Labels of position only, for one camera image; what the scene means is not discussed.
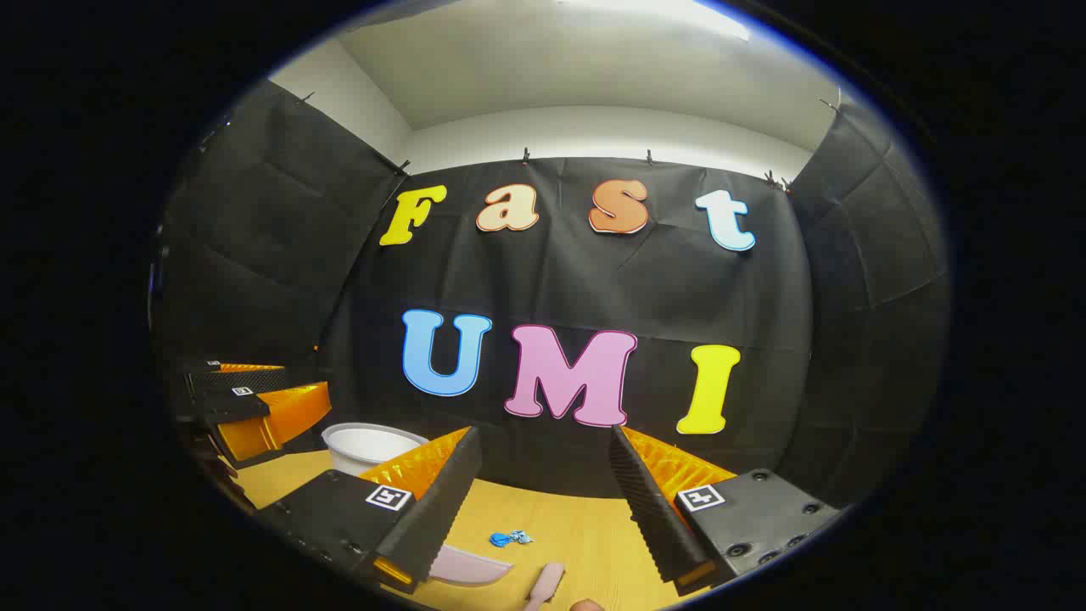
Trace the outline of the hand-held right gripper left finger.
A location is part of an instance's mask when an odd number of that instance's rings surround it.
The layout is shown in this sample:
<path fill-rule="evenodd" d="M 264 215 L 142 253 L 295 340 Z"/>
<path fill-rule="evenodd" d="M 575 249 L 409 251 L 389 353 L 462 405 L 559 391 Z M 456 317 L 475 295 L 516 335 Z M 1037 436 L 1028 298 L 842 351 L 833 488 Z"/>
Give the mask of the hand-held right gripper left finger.
<path fill-rule="evenodd" d="M 411 594 L 430 576 L 481 461 L 479 430 L 462 427 L 358 475 L 327 469 L 255 515 L 345 580 Z"/>

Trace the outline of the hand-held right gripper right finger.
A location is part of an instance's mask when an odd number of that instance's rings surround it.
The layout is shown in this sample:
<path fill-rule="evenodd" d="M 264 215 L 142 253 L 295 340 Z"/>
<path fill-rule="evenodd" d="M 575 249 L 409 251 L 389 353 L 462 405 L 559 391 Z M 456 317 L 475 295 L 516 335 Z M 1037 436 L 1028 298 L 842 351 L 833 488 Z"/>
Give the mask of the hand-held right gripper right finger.
<path fill-rule="evenodd" d="M 609 463 L 660 580 L 680 596 L 795 552 L 841 513 L 770 469 L 734 474 L 630 427 L 610 429 Z"/>

